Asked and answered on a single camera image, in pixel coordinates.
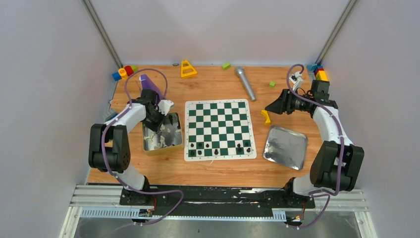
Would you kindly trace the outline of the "gold tin box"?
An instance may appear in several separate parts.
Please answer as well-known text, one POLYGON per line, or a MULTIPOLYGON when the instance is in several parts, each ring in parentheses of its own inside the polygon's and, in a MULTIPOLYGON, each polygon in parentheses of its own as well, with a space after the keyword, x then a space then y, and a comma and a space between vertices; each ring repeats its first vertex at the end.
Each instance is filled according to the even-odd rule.
POLYGON ((184 148, 179 114, 169 113, 160 130, 154 132, 143 126, 143 149, 148 156, 172 153, 184 148))

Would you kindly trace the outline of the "silver tin lid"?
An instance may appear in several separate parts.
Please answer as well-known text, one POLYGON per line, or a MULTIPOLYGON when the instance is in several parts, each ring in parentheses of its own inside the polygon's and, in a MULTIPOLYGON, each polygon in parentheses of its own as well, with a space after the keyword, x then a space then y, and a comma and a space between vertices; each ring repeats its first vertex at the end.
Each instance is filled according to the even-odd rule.
POLYGON ((304 167, 307 146, 308 138, 304 134, 272 125, 262 156, 268 161, 300 171, 304 167))

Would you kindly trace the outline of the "green white chess board mat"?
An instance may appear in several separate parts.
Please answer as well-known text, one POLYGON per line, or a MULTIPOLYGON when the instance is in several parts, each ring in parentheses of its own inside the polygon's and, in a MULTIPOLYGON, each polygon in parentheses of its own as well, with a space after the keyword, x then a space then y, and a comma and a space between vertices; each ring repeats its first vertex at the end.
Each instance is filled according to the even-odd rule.
POLYGON ((185 103, 185 145, 186 162, 255 159, 257 157, 253 125, 246 99, 187 101, 185 103), (252 154, 246 154, 244 141, 248 140, 252 154), (203 148, 197 148, 202 142, 203 148), (237 143, 243 145, 244 154, 237 155, 237 143), (214 149, 220 150, 214 156, 214 149), (201 156, 188 157, 189 150, 203 150, 201 156))

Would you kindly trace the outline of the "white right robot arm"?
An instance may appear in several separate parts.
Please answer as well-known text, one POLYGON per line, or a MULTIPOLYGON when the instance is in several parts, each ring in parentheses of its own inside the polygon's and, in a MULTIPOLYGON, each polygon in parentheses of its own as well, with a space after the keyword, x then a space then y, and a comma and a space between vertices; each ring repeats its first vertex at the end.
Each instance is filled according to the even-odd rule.
POLYGON ((310 173, 292 178, 283 192, 284 203, 295 207, 303 196, 337 195, 354 189, 364 159, 364 150, 347 137, 339 120, 338 106, 329 99, 328 81, 315 80, 309 93, 283 89, 280 96, 265 110, 275 114, 307 112, 317 124, 323 143, 315 157, 310 173))

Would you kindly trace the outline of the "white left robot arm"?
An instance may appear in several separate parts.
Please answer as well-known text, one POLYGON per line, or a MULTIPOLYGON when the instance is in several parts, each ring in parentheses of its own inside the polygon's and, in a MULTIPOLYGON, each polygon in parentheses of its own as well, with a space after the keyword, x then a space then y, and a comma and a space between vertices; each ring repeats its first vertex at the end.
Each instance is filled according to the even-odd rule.
POLYGON ((150 202, 152 192, 148 179, 130 164, 128 134, 139 123, 158 132, 173 107, 173 101, 152 89, 144 89, 140 97, 129 99, 117 116, 91 127, 89 166, 115 177, 126 190, 133 191, 132 197, 140 205, 150 202))

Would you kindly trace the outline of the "yellow arch block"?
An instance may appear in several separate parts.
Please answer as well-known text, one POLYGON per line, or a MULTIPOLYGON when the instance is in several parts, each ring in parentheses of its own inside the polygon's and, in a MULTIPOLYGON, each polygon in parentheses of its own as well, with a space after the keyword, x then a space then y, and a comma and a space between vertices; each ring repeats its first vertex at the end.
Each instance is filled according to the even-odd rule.
POLYGON ((261 110, 261 115, 264 117, 264 124, 271 125, 271 119, 269 117, 268 111, 261 110))

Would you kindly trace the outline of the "purple metronome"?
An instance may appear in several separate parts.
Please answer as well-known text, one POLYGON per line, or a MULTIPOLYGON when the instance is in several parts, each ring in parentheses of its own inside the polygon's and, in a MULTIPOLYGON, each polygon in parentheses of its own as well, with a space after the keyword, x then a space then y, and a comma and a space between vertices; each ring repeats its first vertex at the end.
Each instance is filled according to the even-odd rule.
POLYGON ((143 89, 150 89, 157 93, 158 97, 155 102, 155 104, 157 105, 162 98, 162 93, 159 90, 159 88, 152 82, 152 80, 146 74, 141 74, 139 79, 143 89))

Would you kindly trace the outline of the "blue brick near left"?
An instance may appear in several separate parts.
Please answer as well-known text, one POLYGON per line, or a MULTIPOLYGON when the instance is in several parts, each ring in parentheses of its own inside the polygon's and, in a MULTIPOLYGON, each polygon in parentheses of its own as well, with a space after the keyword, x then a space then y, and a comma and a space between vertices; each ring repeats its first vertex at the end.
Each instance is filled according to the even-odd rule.
POLYGON ((110 115, 108 115, 107 117, 106 117, 106 121, 108 121, 108 120, 112 120, 113 118, 115 118, 116 116, 118 115, 118 113, 113 113, 113 114, 110 114, 110 115))

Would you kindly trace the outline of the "yellow red blue brick stack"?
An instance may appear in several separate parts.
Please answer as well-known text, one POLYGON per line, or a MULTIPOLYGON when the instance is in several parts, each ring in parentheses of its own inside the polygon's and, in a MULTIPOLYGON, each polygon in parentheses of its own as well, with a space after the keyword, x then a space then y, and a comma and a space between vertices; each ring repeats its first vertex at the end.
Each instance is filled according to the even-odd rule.
POLYGON ((307 64, 307 71, 313 74, 316 80, 329 81, 323 66, 320 64, 307 64))

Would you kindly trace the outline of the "red cylinder block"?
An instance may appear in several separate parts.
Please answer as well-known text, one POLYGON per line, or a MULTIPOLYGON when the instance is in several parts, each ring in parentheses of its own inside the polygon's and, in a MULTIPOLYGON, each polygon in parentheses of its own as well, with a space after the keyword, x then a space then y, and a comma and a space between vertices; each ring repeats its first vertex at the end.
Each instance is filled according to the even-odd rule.
POLYGON ((127 76, 131 76, 134 73, 133 67, 130 66, 130 65, 126 65, 124 67, 124 69, 125 69, 125 71, 127 73, 127 76))

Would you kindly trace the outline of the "blue cube block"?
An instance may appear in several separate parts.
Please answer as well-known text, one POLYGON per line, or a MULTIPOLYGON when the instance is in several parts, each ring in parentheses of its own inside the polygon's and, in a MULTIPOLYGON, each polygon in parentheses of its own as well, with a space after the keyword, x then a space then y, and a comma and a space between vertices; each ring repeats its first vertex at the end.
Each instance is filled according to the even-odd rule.
POLYGON ((114 81, 119 81, 122 79, 121 75, 119 74, 119 72, 115 72, 112 74, 112 77, 114 79, 114 81))

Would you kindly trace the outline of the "yellow cylinder block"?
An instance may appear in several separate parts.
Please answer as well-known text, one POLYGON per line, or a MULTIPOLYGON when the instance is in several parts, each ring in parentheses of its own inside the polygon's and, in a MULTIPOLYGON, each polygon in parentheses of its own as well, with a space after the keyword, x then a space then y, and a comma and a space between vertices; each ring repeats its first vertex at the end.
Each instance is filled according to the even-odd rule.
POLYGON ((121 80, 126 80, 128 78, 128 74, 127 74, 127 71, 125 70, 125 68, 120 68, 118 70, 118 74, 119 74, 121 80))

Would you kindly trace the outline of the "yellow triangle block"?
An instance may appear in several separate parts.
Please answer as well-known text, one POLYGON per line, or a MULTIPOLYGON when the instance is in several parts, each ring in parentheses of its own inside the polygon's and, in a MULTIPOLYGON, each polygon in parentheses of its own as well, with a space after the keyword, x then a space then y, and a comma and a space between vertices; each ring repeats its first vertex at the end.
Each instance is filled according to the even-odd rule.
POLYGON ((195 70, 195 68, 190 64, 188 60, 183 60, 181 62, 181 71, 180 76, 181 78, 190 78, 197 76, 198 72, 195 70))

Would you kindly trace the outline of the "green block far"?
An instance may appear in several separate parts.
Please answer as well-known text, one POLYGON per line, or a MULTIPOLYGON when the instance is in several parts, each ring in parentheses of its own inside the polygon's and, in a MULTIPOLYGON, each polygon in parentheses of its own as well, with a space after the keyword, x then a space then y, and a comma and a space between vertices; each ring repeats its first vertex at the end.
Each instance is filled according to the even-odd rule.
POLYGON ((227 70, 231 67, 231 63, 230 62, 225 62, 224 64, 221 65, 221 69, 222 70, 227 70))

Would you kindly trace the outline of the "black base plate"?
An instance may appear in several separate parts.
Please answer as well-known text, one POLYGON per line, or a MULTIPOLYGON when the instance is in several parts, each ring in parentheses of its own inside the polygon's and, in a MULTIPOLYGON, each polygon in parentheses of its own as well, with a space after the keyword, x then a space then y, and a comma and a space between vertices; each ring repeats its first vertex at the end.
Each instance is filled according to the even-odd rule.
POLYGON ((123 189, 120 205, 152 206, 155 215, 271 217, 273 209, 313 209, 315 202, 282 188, 151 185, 149 195, 123 189))

